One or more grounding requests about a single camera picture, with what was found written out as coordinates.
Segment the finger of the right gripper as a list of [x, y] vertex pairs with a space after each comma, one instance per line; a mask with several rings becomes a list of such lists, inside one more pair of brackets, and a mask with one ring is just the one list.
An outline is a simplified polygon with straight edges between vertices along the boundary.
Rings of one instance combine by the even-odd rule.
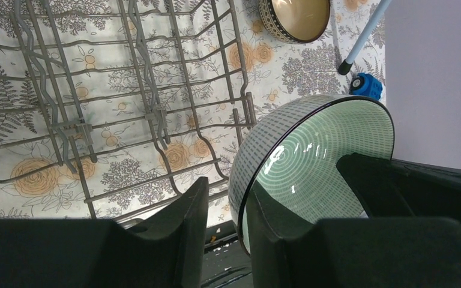
[[362, 154], [337, 170], [369, 217], [446, 217], [461, 223], [461, 169]]

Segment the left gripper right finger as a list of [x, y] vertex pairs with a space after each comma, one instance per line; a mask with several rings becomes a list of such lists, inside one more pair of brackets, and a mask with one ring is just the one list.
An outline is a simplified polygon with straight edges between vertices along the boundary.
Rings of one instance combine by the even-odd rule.
[[461, 224], [448, 218], [313, 224], [257, 183], [247, 220], [255, 287], [461, 287]]

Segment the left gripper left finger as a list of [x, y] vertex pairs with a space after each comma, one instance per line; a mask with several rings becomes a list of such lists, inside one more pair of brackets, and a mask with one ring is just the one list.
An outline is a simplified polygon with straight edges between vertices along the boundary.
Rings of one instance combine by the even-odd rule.
[[199, 287], [208, 178], [128, 229], [113, 220], [0, 219], [0, 287]]

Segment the green dotted white bowl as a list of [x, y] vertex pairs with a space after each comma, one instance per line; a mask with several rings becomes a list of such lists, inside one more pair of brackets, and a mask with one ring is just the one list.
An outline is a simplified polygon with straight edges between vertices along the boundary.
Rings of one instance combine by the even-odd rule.
[[390, 112], [369, 97], [306, 96], [262, 117], [229, 174], [232, 221], [244, 251], [251, 252], [247, 200], [255, 185], [310, 223], [360, 217], [364, 207], [336, 164], [353, 153], [390, 160], [394, 141]]

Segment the grey wire dish rack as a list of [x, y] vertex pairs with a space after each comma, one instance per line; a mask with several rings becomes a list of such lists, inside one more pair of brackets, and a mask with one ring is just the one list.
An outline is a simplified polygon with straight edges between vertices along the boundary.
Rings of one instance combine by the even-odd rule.
[[0, 218], [146, 218], [254, 124], [236, 1], [0, 1]]

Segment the black patterned bowl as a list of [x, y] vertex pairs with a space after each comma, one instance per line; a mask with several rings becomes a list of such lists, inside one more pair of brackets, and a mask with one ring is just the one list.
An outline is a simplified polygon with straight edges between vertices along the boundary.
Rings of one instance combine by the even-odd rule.
[[258, 6], [266, 30], [288, 44], [316, 41], [331, 16], [329, 0], [259, 0]]

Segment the blue toy block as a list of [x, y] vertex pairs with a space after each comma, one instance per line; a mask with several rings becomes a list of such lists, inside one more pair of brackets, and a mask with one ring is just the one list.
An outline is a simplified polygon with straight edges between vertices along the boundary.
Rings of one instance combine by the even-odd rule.
[[350, 84], [349, 93], [380, 100], [382, 96], [382, 83], [368, 73], [358, 73]]

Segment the blue music stand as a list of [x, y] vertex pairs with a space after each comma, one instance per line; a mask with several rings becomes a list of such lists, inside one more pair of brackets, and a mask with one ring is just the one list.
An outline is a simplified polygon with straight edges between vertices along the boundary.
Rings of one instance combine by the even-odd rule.
[[373, 30], [376, 28], [378, 23], [380, 22], [382, 16], [386, 12], [388, 6], [392, 0], [381, 0], [379, 1], [379, 4], [377, 5], [376, 9], [370, 16], [369, 21], [367, 22], [366, 26], [364, 27], [363, 31], [357, 38], [354, 46], [352, 47], [351, 51], [349, 52], [348, 56], [342, 61], [342, 63], [339, 65], [337, 72], [345, 76], [347, 75], [354, 62], [355, 59], [357, 58], [359, 52], [363, 49], [368, 37], [372, 34]]

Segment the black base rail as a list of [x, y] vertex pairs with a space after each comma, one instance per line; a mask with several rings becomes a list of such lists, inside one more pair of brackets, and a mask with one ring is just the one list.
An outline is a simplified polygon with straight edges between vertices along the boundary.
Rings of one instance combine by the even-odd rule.
[[206, 230], [201, 287], [253, 287], [252, 265], [242, 250], [234, 223]]

